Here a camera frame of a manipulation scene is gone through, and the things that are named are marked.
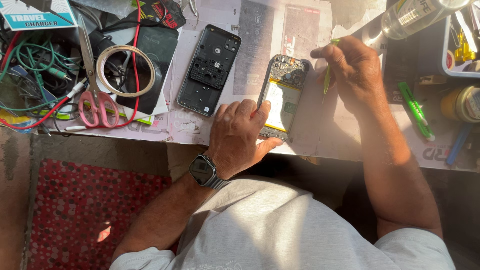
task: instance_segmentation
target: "screwdriver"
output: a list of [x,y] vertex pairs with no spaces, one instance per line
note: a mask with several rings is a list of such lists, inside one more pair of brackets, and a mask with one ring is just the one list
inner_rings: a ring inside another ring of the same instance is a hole
[[[333,46],[337,46],[338,43],[340,42],[340,39],[332,39],[330,40],[330,44]],[[330,64],[327,65],[327,73],[325,74],[325,80],[324,80],[324,96],[322,97],[322,104],[325,101],[325,95],[327,94],[328,87],[330,86],[330,73],[331,73],[332,67]]]

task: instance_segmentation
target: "white t-shirt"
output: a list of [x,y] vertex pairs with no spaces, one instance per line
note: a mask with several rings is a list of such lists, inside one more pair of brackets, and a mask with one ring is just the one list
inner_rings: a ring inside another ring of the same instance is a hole
[[445,243],[414,228],[370,244],[312,194],[234,180],[190,218],[178,255],[155,247],[119,256],[111,270],[455,269]]

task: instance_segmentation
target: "red floor mat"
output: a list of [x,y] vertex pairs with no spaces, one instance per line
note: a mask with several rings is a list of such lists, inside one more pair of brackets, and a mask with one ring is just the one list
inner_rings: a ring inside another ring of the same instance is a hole
[[170,177],[41,161],[27,269],[108,269],[135,214],[170,185]]

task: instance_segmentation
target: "disassembled smartphone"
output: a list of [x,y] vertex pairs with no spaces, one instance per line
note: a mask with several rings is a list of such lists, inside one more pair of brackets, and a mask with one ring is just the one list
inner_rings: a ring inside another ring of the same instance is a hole
[[241,38],[207,25],[177,98],[178,104],[212,116],[241,45]]
[[268,100],[272,109],[260,135],[286,141],[310,66],[281,54],[277,54],[270,64],[270,75],[264,82],[259,105]]

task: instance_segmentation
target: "pink scissors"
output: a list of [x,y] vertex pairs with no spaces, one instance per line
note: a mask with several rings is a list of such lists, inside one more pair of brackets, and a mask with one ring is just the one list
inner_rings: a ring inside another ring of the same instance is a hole
[[[95,68],[93,62],[92,45],[90,45],[90,38],[85,30],[85,22],[81,15],[78,16],[78,33],[80,37],[80,46],[82,48],[82,56],[85,64],[85,71],[88,78],[87,90],[80,96],[78,101],[78,111],[83,122],[88,127],[97,127],[100,124],[100,117],[105,127],[114,128],[118,125],[120,116],[119,109],[113,99],[105,92],[100,91],[96,84]],[[93,114],[93,123],[90,123],[85,117],[84,103],[90,103]],[[105,109],[105,103],[109,103],[115,114],[115,122],[110,124],[108,122],[107,110]]]

